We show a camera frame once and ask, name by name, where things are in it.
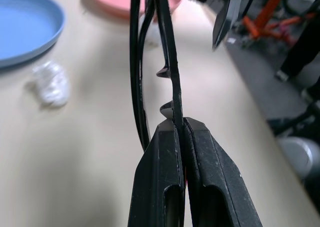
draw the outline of clamp jaw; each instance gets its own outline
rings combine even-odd
[[[215,50],[221,41],[225,38],[228,31],[238,19],[241,0],[197,0],[207,4],[212,9],[212,3],[215,1],[222,2],[223,6],[217,13],[213,34],[212,49]]]
[[[228,32],[236,12],[233,0],[222,1],[227,4],[217,16],[214,47]],[[183,116],[168,0],[145,0],[145,18],[140,33],[139,10],[140,0],[131,0],[131,95],[144,154],[135,171],[128,227],[183,227],[186,185],[194,227],[262,227],[235,163],[205,124]],[[155,13],[165,60],[164,67],[156,75],[171,80],[172,100],[160,107],[166,120],[158,125],[150,140],[143,98],[143,52],[146,33]]]

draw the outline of table surface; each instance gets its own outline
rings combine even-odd
[[[8,227],[123,227],[143,154],[133,115],[129,25],[93,0],[57,0],[57,44],[0,75],[0,222]],[[173,17],[183,113],[202,121],[237,164],[264,227],[320,226],[320,218],[268,129],[231,57],[211,51],[212,23],[184,0]],[[71,82],[69,103],[40,106],[32,67],[54,60]],[[160,47],[144,53],[150,132],[171,100]],[[185,226],[191,227],[186,201]]]

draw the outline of blue plate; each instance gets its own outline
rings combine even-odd
[[[53,0],[0,0],[0,68],[49,49],[64,23],[64,12]]]

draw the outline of silver metal part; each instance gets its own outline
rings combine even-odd
[[[320,175],[320,149],[316,142],[293,136],[280,138],[278,142],[301,180]]]
[[[225,38],[232,25],[237,21],[240,10],[241,0],[228,0],[220,12],[217,14],[214,27],[212,40],[212,49],[215,50],[221,41]]]

